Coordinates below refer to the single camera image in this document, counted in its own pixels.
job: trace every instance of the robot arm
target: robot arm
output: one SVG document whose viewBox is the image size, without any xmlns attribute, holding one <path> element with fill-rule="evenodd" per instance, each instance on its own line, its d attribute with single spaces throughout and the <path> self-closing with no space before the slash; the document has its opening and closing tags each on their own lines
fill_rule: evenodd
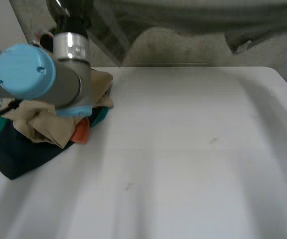
<svg viewBox="0 0 287 239">
<path fill-rule="evenodd" d="M 92 112 L 90 49 L 78 18 L 67 17 L 54 38 L 54 56 L 27 44 L 0 52 L 0 97 L 47 101 L 59 116 Z"/>
</svg>

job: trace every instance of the black fabric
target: black fabric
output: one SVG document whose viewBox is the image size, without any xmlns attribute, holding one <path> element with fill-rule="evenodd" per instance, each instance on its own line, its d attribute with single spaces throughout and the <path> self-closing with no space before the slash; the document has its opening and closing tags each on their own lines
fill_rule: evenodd
<svg viewBox="0 0 287 239">
<path fill-rule="evenodd" d="M 102 107 L 93 109 L 92 115 L 88 117 L 90 125 L 101 110 Z M 70 141 L 62 149 L 50 143 L 33 143 L 19 133 L 9 120 L 0 133 L 0 172 L 9 179 L 16 179 L 47 163 L 73 144 Z"/>
</svg>

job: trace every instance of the white tabletop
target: white tabletop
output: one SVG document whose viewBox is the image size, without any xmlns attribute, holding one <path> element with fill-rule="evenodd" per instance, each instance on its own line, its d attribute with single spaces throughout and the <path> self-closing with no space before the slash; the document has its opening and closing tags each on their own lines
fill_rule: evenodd
<svg viewBox="0 0 287 239">
<path fill-rule="evenodd" d="M 0 239 L 287 238 L 287 84 L 272 69 L 98 68 L 115 107 L 10 181 Z"/>
</svg>

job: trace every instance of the crumpled fabric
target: crumpled fabric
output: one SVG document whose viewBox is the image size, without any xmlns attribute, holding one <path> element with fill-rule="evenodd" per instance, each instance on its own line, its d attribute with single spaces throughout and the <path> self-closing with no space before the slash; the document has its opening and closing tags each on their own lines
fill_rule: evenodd
<svg viewBox="0 0 287 239">
<path fill-rule="evenodd" d="M 91 71 L 94 107 L 113 107 L 113 102 L 105 94 L 112 83 L 112 75 L 106 72 Z M 59 117 L 55 106 L 40 101 L 23 101 L 16 110 L 5 115 L 13 121 L 13 127 L 34 143 L 47 142 L 64 148 L 83 117 Z"/>
</svg>

